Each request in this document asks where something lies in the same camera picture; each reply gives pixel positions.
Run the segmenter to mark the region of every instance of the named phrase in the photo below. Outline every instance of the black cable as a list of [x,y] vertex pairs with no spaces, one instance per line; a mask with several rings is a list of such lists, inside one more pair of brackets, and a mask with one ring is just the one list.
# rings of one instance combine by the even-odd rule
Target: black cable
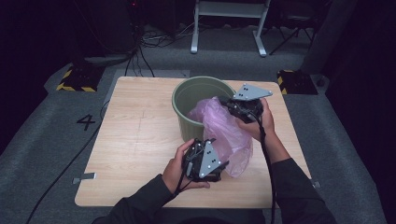
[[270,157],[268,155],[267,148],[265,146],[265,130],[262,127],[262,119],[261,117],[257,118],[255,114],[250,113],[251,116],[257,120],[259,123],[260,127],[260,143],[262,145],[262,153],[264,154],[265,161],[267,162],[268,166],[268,174],[270,176],[270,181],[271,181],[271,191],[272,191],[272,205],[271,205],[271,224],[275,223],[275,209],[276,209],[276,189],[275,189],[275,183],[274,183],[274,178],[273,178],[273,171],[272,171],[272,166],[271,166],[271,161]]
[[142,68],[140,67],[140,64],[139,64],[139,56],[136,54],[136,65],[137,65],[137,67],[139,68],[139,73],[140,73],[140,76],[142,77],[143,76],[143,74],[142,74]]
[[125,77],[126,77],[126,74],[127,74],[127,72],[128,72],[129,63],[131,62],[131,60],[132,60],[133,57],[134,57],[134,56],[132,56],[132,57],[129,59],[128,63],[126,64],[126,67],[125,67],[125,74],[124,74]]
[[[158,48],[164,48],[164,47],[167,47],[167,46],[175,43],[176,41],[186,37],[187,35],[192,35],[192,33],[186,34],[186,35],[183,35],[183,33],[185,31],[192,30],[193,29],[193,27],[192,27],[193,25],[194,25],[194,22],[191,23],[190,25],[188,25],[187,27],[180,29],[181,31],[179,30],[179,31],[175,32],[174,35],[173,35],[174,37],[171,37],[170,35],[157,35],[156,31],[147,31],[147,32],[145,32],[145,34],[142,37],[142,41],[141,41],[142,45],[145,48],[157,48],[157,47]],[[158,43],[157,44],[148,43],[147,40],[149,40],[149,39],[158,39]],[[161,45],[161,43],[163,43],[164,41],[170,41],[170,43]]]
[[134,70],[134,58],[132,58],[132,70],[134,71],[134,75],[137,77],[137,73],[136,73],[136,71]]
[[30,213],[30,216],[28,217],[26,224],[28,224],[30,222],[30,220],[32,219],[33,215],[35,214],[35,210],[37,209],[37,207],[40,205],[41,201],[43,201],[43,199],[46,197],[46,195],[50,192],[50,190],[52,189],[52,187],[56,184],[56,182],[58,182],[58,180],[64,175],[64,173],[67,171],[67,169],[71,166],[71,164],[76,160],[76,158],[82,153],[82,151],[84,151],[84,149],[87,147],[87,145],[91,142],[91,140],[95,137],[95,135],[98,133],[100,127],[102,125],[102,122],[99,124],[99,126],[96,128],[96,130],[93,132],[93,134],[91,135],[90,139],[88,139],[87,143],[85,143],[85,145],[81,148],[81,150],[76,154],[76,156],[66,165],[66,167],[64,167],[64,169],[61,171],[61,173],[58,175],[58,177],[56,177],[56,179],[49,185],[49,187],[46,189],[46,191],[44,192],[43,195],[41,195],[40,199],[37,201],[37,203],[35,204],[35,207],[33,208],[32,212]]
[[154,76],[154,73],[152,72],[151,67],[149,66],[148,62],[147,62],[146,59],[145,59],[145,56],[143,55],[143,50],[142,50],[142,48],[140,47],[140,45],[139,45],[139,49],[140,49],[140,54],[142,55],[143,61],[145,61],[145,63],[146,63],[146,65],[148,66],[149,71],[151,72],[152,76],[155,77],[155,76]]
[[181,188],[180,191],[183,191],[191,182],[192,182],[192,180],[190,180],[189,183],[186,184],[186,186],[184,186],[183,188]]

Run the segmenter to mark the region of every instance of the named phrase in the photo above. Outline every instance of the black equipment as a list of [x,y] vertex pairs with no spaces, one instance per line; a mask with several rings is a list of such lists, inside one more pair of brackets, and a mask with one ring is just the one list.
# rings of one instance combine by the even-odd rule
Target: black equipment
[[212,146],[216,139],[204,142],[195,139],[183,158],[183,173],[194,182],[217,182],[221,180],[221,171],[228,165],[228,161],[221,163],[219,156]]
[[224,96],[219,96],[219,101],[222,105],[227,106],[231,115],[241,119],[245,123],[256,121],[263,110],[259,99],[252,101],[237,101]]

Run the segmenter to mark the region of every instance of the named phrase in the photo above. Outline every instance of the purple plastic bag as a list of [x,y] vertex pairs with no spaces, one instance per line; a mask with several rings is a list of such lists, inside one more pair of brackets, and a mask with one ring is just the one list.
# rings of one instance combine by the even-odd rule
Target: purple plastic bag
[[225,168],[227,174],[240,176],[253,155],[253,143],[250,134],[238,127],[228,109],[214,97],[198,102],[187,117],[204,124],[204,140],[216,138],[213,148],[220,161],[230,162]]

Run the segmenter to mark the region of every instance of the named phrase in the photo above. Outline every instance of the black sleeve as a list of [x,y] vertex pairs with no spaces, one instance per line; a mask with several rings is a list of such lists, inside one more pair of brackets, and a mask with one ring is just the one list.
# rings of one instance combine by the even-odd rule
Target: black sleeve
[[283,223],[336,223],[311,181],[293,159],[272,165]]
[[171,196],[162,176],[157,175],[131,197],[122,198],[106,217],[99,217],[92,224],[151,223]]

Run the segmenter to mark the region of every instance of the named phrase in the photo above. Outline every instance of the printed number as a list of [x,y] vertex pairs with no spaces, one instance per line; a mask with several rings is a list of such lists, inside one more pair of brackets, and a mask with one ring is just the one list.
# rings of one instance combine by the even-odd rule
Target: printed number
[[89,114],[89,115],[85,116],[84,118],[79,119],[77,121],[77,123],[85,124],[84,131],[87,131],[88,130],[88,126],[90,126],[90,124],[92,124],[92,123],[95,123],[95,121],[91,121],[91,119],[92,119],[92,115]]

